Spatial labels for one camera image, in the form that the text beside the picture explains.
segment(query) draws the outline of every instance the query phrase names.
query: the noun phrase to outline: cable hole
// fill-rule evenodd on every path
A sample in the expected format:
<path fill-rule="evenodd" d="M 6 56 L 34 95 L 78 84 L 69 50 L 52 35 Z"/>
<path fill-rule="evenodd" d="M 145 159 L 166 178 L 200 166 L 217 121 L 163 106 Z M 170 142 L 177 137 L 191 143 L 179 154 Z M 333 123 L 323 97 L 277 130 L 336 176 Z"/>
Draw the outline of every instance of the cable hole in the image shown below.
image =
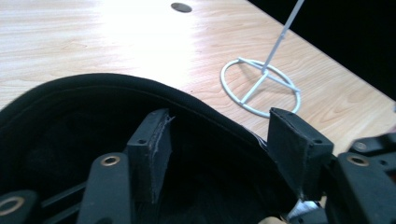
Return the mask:
<path fill-rule="evenodd" d="M 171 5 L 171 7 L 172 7 L 172 9 L 179 11 L 179 12 L 184 12 L 184 13 L 192 12 L 192 8 L 186 4 L 183 4 L 183 3 L 173 3 Z"/>
<path fill-rule="evenodd" d="M 368 166 L 369 165 L 369 162 L 366 159 L 360 158 L 357 156 L 349 156 L 346 159 L 355 165 L 359 165 L 359 166 Z"/>
<path fill-rule="evenodd" d="M 120 161 L 120 157 L 118 156 L 108 156 L 100 162 L 104 166 L 112 166 L 117 164 Z"/>

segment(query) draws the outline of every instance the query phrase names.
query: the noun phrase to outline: brass grommet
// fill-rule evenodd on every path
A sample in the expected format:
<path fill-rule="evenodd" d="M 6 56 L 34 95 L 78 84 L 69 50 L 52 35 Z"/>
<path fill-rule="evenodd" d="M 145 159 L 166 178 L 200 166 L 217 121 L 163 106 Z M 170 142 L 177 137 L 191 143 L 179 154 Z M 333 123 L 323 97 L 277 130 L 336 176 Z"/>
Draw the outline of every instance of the brass grommet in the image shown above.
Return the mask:
<path fill-rule="evenodd" d="M 118 156 L 108 156 L 100 161 L 100 163 L 104 166 L 112 166 L 117 164 L 120 161 L 120 157 Z"/>
<path fill-rule="evenodd" d="M 348 156 L 346 159 L 349 162 L 359 166 L 368 166 L 370 164 L 370 162 L 368 162 L 366 159 L 358 156 Z"/>
<path fill-rule="evenodd" d="M 15 203 L 13 206 L 3 210 L 2 206 L 7 203 Z M 13 196 L 0 202 L 0 217 L 6 216 L 10 213 L 17 211 L 24 204 L 24 199 L 20 196 Z"/>

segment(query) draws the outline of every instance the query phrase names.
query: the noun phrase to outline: wooden table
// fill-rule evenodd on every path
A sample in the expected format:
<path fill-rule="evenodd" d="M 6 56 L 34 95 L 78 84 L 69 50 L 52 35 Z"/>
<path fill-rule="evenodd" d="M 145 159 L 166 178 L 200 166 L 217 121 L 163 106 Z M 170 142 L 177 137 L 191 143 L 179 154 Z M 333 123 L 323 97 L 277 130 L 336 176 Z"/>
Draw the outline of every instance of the wooden table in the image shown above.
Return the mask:
<path fill-rule="evenodd" d="M 282 25 L 244 0 L 0 0 L 0 108 L 41 83 L 86 73 L 147 77 L 185 91 L 266 139 L 268 119 L 250 114 L 222 89 L 219 72 L 238 56 L 265 61 Z M 335 143 L 396 124 L 394 102 L 288 32 L 272 65 L 302 90 L 298 115 Z M 236 65 L 227 80 L 243 94 L 260 74 Z M 251 101 L 291 110 L 291 91 L 266 81 Z"/>

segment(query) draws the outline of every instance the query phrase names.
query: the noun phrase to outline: black fabric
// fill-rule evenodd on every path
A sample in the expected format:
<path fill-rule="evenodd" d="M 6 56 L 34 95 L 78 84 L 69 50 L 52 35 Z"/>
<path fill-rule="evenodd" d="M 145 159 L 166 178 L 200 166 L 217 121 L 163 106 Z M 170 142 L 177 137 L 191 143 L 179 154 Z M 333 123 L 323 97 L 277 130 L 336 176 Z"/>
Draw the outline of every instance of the black fabric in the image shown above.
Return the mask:
<path fill-rule="evenodd" d="M 320 201 L 320 173 L 332 157 L 333 143 L 289 111 L 271 108 L 270 114 L 268 154 L 295 195 L 303 201 Z"/>
<path fill-rule="evenodd" d="M 257 223 L 294 196 L 249 131 L 190 95 L 125 75 L 65 77 L 0 112 L 0 194 L 42 199 L 87 179 L 92 161 L 123 151 L 147 113 L 169 108 L 173 153 L 156 205 L 141 223 Z"/>

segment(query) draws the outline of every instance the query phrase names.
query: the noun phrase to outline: circular wire base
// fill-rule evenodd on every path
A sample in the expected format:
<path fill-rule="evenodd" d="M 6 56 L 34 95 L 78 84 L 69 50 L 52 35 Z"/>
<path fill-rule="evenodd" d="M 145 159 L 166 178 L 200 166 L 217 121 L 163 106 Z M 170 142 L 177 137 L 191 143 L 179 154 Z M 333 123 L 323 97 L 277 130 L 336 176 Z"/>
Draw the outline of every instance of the circular wire base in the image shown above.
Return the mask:
<path fill-rule="evenodd" d="M 260 61 L 256 61 L 256 60 L 246 60 L 249 61 L 251 63 L 254 63 L 258 66 L 263 67 L 264 63 L 260 62 Z M 270 118 L 270 113 L 268 112 L 263 112 L 260 111 L 258 109 L 255 109 L 253 107 L 251 107 L 250 105 L 247 105 L 245 103 L 243 103 L 237 96 L 235 96 L 235 94 L 233 94 L 233 92 L 231 91 L 231 89 L 228 87 L 227 82 L 225 81 L 225 73 L 227 71 L 227 69 L 229 67 L 231 67 L 234 64 L 237 63 L 244 63 L 243 61 L 241 61 L 241 59 L 237 59 L 234 61 L 231 61 L 229 63 L 227 63 L 226 65 L 224 65 L 224 67 L 221 69 L 221 74 L 220 74 L 220 80 L 221 80 L 221 84 L 223 89 L 227 92 L 227 94 L 240 106 L 242 106 L 243 108 L 245 108 L 247 111 L 265 117 L 265 118 Z M 291 111 L 292 113 L 297 113 L 297 111 L 300 109 L 300 105 L 301 105 L 301 95 L 300 95 L 300 91 L 294 86 L 294 83 L 291 81 L 290 78 L 288 78 L 285 74 L 283 74 L 280 70 L 276 69 L 275 67 L 273 67 L 271 64 L 268 64 L 267 68 L 271 71 L 273 71 L 275 74 L 277 74 L 279 77 L 281 77 L 287 84 L 289 84 L 289 88 L 291 88 L 294 92 L 294 96 L 296 99 L 296 104 L 294 109 Z"/>

